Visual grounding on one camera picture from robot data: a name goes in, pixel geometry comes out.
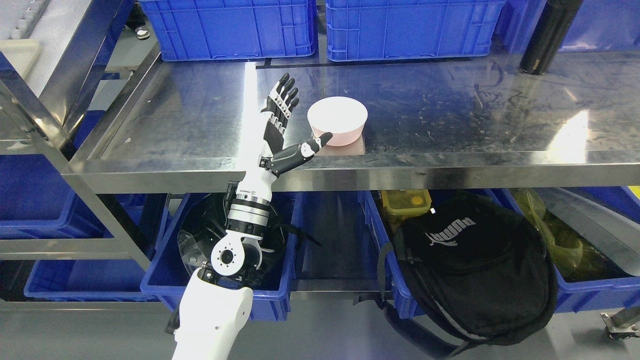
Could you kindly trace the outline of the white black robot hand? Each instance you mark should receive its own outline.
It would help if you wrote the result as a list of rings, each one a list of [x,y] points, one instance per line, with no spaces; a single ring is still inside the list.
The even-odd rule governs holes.
[[[324,132],[308,141],[284,147],[285,131],[299,102],[295,78],[286,72],[270,90],[265,99],[265,107],[260,112],[262,116],[266,116],[263,139],[270,155],[262,154],[258,166],[277,178],[309,162],[333,139],[333,133]]]

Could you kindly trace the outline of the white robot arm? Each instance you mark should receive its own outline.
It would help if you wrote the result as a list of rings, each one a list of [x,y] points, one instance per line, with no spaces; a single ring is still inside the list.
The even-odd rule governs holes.
[[[233,199],[224,203],[225,235],[213,247],[211,271],[201,266],[190,277],[179,305],[174,331],[174,360],[226,360],[239,332],[249,320],[253,289],[222,287],[208,276],[231,277],[263,262],[261,242],[270,217],[272,171],[254,166],[238,183]]]

